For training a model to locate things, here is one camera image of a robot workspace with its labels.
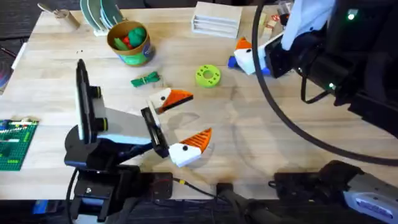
green light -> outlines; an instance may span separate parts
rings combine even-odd
[[[335,86],[335,84],[333,84],[333,83],[329,83],[329,88],[331,88],[332,90],[335,90],[335,89],[336,89],[336,86]]]
[[[347,16],[347,19],[349,19],[349,20],[353,20],[355,18],[355,15],[354,14],[349,14],[348,16]]]

wooden table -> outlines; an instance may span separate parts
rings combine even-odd
[[[275,14],[275,8],[265,9]],[[251,40],[255,7],[245,7],[239,36]],[[106,106],[138,114],[145,99],[165,87],[184,89],[194,100],[160,116],[169,141],[185,139],[206,128],[213,135],[203,158],[179,169],[169,159],[150,151],[128,161],[142,170],[172,171],[174,176],[211,192],[217,182],[230,181],[245,197],[275,198],[267,186],[278,171],[315,171],[332,159],[360,166],[382,180],[398,169],[352,161],[335,156],[306,142],[287,128],[266,103],[255,76],[226,67],[236,40],[193,34],[193,9],[123,10],[129,20],[149,30],[156,56],[141,68],[131,68],[117,58],[105,37],[95,37],[80,11],[82,22],[75,33],[67,33],[50,15],[43,13],[32,33],[6,91],[0,98],[0,118],[32,116],[40,120],[26,159],[19,172],[0,172],[1,199],[65,198],[72,167],[63,163],[66,134],[76,125],[75,69],[79,58],[86,62],[90,82],[102,87]],[[195,70],[204,64],[216,65],[222,73],[216,88],[204,89],[195,83]],[[157,70],[162,80],[134,88],[130,80]],[[278,104],[299,126],[330,144],[351,151],[381,157],[398,157],[397,143],[389,134],[336,108],[333,98],[314,105],[300,101],[300,78],[294,73],[277,80],[266,78]],[[309,85],[308,97],[319,88]],[[176,185],[173,198],[204,198]]]

green ring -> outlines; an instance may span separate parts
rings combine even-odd
[[[211,72],[213,76],[211,78],[205,78],[205,72]],[[220,82],[221,79],[221,72],[220,70],[214,65],[202,65],[198,68],[195,74],[197,84],[203,86],[205,88],[213,88],[215,85]]]

white box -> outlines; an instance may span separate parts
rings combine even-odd
[[[198,2],[192,17],[192,32],[237,38],[242,7]]]

black cable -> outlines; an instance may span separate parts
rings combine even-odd
[[[15,54],[14,52],[8,50],[7,48],[3,47],[2,45],[0,45],[0,50],[2,50],[4,53],[8,54],[12,58],[16,58],[17,57],[17,54]]]
[[[312,104],[315,102],[318,102],[319,100],[323,99],[325,96],[329,95],[328,91],[323,91],[319,95],[315,96],[314,98],[310,100],[306,100],[306,92],[307,91],[307,76],[303,75],[302,81],[301,81],[301,100],[306,103],[306,104]]]
[[[194,185],[188,183],[188,182],[185,181],[185,180],[181,180],[181,179],[178,179],[178,178],[173,178],[173,180],[176,181],[176,182],[178,182],[179,184],[180,184],[180,181],[183,181],[183,185],[186,185],[186,186],[190,187],[190,188],[193,189],[193,190],[196,190],[197,192],[199,192],[199,193],[201,193],[201,194],[207,195],[207,196],[212,197],[212,198],[217,198],[217,196],[215,196],[215,195],[213,195],[213,194],[211,194],[211,193],[207,193],[207,192],[205,192],[204,190],[200,190],[199,188],[195,187]]]
[[[260,20],[260,15],[262,12],[262,8],[264,7],[264,1],[259,0],[258,7],[256,9],[256,13],[254,15],[254,20],[253,20],[253,26],[252,26],[252,53],[253,53],[253,60],[254,60],[254,67],[256,69],[256,75],[257,79],[259,80],[260,87],[262,89],[262,92],[264,96],[266,97],[269,105],[271,108],[275,111],[276,115],[296,134],[304,138],[305,140],[309,141],[310,143],[328,151],[334,154],[337,154],[339,156],[347,157],[350,159],[362,161],[362,162],[368,162],[372,164],[379,164],[379,165],[385,165],[385,166],[398,166],[398,159],[386,159],[386,158],[380,158],[380,157],[373,157],[373,156],[367,156],[363,154],[358,154],[355,152],[349,152],[344,149],[340,149],[336,146],[332,146],[328,143],[325,143],[309,133],[305,132],[301,128],[299,128],[296,124],[294,124],[286,115],[285,113],[279,108],[278,104],[275,102],[274,98],[272,97],[268,86],[266,84],[266,81],[262,75],[261,72],[261,67],[260,67],[260,61],[258,57],[258,41],[257,41],[257,35],[258,35],[258,27],[259,27],[259,20]]]
[[[76,174],[77,174],[77,168],[75,168],[75,170],[73,171],[72,176],[70,177],[69,186],[68,186],[68,190],[67,190],[67,197],[65,199],[65,203],[66,203],[66,208],[65,209],[67,211],[67,216],[68,216],[67,219],[68,219],[68,223],[69,224],[73,224],[72,216],[70,215],[70,202],[69,202],[69,200],[70,200],[70,193],[72,191],[73,181],[76,178]]]

